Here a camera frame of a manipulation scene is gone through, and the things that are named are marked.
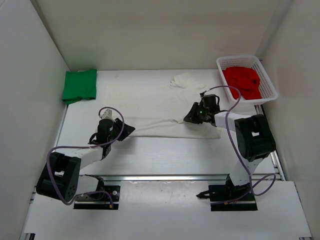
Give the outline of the white t shirt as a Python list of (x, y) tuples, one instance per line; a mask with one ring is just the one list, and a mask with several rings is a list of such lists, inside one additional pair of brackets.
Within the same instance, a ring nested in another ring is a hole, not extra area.
[(169, 83), (113, 83), (105, 88), (102, 106), (121, 112), (127, 125), (135, 130), (133, 137), (165, 137), (185, 139), (218, 139), (219, 127), (209, 123), (184, 121), (193, 103), (199, 102), (206, 85), (189, 73), (176, 75)]

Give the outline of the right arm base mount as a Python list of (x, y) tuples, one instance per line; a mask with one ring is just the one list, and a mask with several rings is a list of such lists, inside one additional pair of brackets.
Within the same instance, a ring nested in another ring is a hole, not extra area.
[(257, 211), (255, 196), (250, 183), (235, 186), (229, 176), (225, 184), (211, 184), (208, 190), (196, 195), (198, 199), (209, 199), (211, 212), (248, 212)]

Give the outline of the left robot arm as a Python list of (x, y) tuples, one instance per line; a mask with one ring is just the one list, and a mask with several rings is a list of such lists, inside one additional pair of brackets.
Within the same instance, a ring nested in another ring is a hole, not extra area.
[(37, 194), (60, 200), (71, 205), (78, 197), (87, 196), (94, 201), (108, 199), (109, 207), (114, 201), (105, 190), (101, 177), (80, 176), (80, 170), (90, 164), (104, 160), (116, 141), (123, 141), (135, 131), (135, 127), (125, 123), (123, 115), (113, 118), (113, 107), (99, 110), (100, 118), (96, 131), (90, 136), (86, 146), (69, 146), (72, 151), (61, 153), (62, 146), (56, 146), (46, 155), (46, 163), (35, 186)]

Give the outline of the green polo t shirt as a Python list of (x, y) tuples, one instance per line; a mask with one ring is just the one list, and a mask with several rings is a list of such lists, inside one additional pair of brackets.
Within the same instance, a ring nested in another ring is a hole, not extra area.
[(97, 96), (97, 70), (67, 71), (62, 101), (68, 106), (82, 100), (95, 100)]

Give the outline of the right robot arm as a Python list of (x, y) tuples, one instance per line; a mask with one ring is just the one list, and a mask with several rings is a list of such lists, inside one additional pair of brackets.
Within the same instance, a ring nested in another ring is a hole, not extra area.
[(276, 142), (263, 114), (241, 115), (220, 109), (220, 98), (215, 94), (200, 94), (200, 102), (194, 102), (184, 121), (192, 124), (208, 123), (235, 132), (236, 142), (231, 140), (239, 160), (227, 176), (224, 193), (230, 200), (238, 199), (251, 189), (250, 177), (257, 166), (275, 151)]

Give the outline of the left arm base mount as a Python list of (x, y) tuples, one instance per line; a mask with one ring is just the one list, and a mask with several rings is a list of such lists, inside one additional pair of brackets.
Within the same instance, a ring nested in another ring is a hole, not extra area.
[(75, 195), (75, 210), (118, 210), (121, 185), (105, 181), (101, 176), (85, 174), (79, 177)]

